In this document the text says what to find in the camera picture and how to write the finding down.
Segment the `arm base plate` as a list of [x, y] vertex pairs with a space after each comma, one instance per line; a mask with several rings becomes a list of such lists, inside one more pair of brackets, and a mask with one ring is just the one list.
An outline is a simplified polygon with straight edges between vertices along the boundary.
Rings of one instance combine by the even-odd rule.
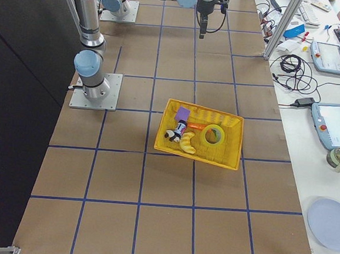
[[100, 16], [100, 21], [114, 23], [135, 23], [140, 3], [126, 0], [118, 11], [108, 11], [106, 8]]
[[69, 107], [74, 109], [109, 110], [115, 111], [122, 86], [123, 75], [104, 73], [103, 83], [94, 88], [83, 85], [82, 80], [77, 80], [73, 90]]

